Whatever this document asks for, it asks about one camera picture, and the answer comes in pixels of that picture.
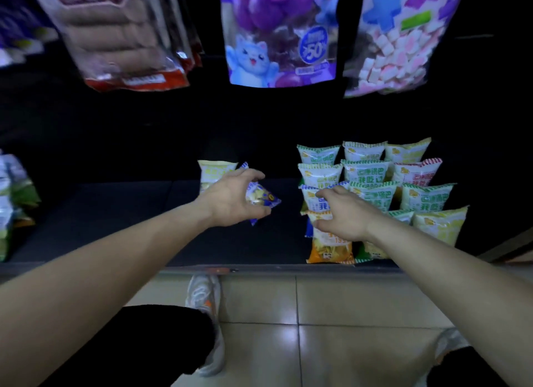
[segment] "shoe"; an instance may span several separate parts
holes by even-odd
[[[187,289],[185,306],[208,314],[215,327],[215,347],[207,356],[205,364],[196,370],[202,377],[214,376],[224,367],[224,339],[218,323],[221,285],[218,276],[193,275]]]
[[[461,335],[457,328],[449,328],[443,331],[436,340],[435,350],[435,364],[439,365],[443,362],[444,356],[451,351],[466,348],[470,346],[469,342]],[[429,371],[424,374],[415,384],[415,387],[427,387],[426,379],[428,378]]]

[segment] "pant leg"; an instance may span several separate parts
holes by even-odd
[[[169,387],[202,366],[214,344],[211,318],[199,310],[124,307],[41,387]]]
[[[444,356],[426,379],[428,387],[508,387],[476,350],[469,346]]]

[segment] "person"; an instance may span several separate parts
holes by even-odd
[[[169,386],[181,374],[219,371],[224,343],[216,277],[193,277],[187,307],[124,305],[207,228],[269,215],[269,208],[245,201],[248,184],[263,177],[251,169],[230,172],[194,202],[0,286],[0,385]],[[510,386],[533,380],[530,283],[383,215],[342,187],[317,196],[333,213],[332,220],[317,221],[317,229],[384,249],[457,326],[495,377]],[[445,337],[451,344],[440,344],[441,354],[450,347],[467,349],[457,334]],[[443,376],[434,373],[439,368],[424,383],[442,382]]]

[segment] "person's left hand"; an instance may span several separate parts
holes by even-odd
[[[270,214],[270,208],[252,205],[246,201],[248,184],[265,178],[261,171],[240,168],[226,173],[195,200],[200,209],[210,216],[210,227],[231,226],[247,219],[261,219]]]

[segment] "tiled floor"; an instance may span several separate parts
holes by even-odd
[[[158,275],[129,304],[183,305],[189,280]],[[403,275],[221,280],[225,369],[174,387],[409,387],[452,326]]]

